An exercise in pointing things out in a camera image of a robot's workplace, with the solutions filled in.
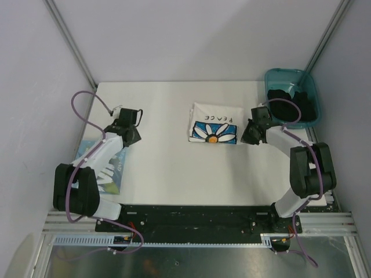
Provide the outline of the white t shirt flower print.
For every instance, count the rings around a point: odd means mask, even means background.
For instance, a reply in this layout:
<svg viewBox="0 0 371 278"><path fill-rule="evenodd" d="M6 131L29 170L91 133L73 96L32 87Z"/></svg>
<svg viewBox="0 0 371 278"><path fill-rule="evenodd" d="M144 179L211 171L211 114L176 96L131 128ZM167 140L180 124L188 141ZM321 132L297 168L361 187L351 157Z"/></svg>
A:
<svg viewBox="0 0 371 278"><path fill-rule="evenodd" d="M188 140L237 145L243 127L243 108L194 103L190 112Z"/></svg>

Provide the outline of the blue printed t shirt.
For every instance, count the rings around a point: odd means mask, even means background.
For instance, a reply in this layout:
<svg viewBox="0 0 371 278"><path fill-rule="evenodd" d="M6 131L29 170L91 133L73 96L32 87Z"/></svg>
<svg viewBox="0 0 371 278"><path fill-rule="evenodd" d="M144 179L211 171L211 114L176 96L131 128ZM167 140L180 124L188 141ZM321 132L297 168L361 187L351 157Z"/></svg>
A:
<svg viewBox="0 0 371 278"><path fill-rule="evenodd" d="M79 159L81 156L83 156L84 153L88 151L95 143L95 140L82 140L75 159ZM120 194L125 158L126 149L122 149L109 160L107 165L98 174L97 186L101 194Z"/></svg>

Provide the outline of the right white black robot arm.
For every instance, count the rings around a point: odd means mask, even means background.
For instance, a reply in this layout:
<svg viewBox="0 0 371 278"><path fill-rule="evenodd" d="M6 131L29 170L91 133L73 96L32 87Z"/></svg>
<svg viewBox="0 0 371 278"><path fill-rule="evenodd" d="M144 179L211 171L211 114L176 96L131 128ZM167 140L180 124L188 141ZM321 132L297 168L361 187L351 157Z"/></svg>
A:
<svg viewBox="0 0 371 278"><path fill-rule="evenodd" d="M272 205L275 213L267 218L267 225L273 232L282 232L288 226L288 217L298 213L310 201L321 199L337 185L328 144L308 142L293 134L273 121L267 107L252 109L252 118L248 120L241 142L269 144L290 159L290 188Z"/></svg>

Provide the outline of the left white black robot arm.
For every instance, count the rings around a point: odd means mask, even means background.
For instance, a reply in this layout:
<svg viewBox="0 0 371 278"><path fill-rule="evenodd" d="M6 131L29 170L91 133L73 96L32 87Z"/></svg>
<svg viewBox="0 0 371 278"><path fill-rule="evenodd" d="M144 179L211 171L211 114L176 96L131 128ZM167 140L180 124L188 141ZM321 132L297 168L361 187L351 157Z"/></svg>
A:
<svg viewBox="0 0 371 278"><path fill-rule="evenodd" d="M54 174L53 208L83 217L108 219L108 225L120 232L127 227L128 217L119 203L102 199L97 178L114 155L141 140L137 130L143 111L120 108L111 112L114 121L100 129L102 139L80 158L59 164Z"/></svg>

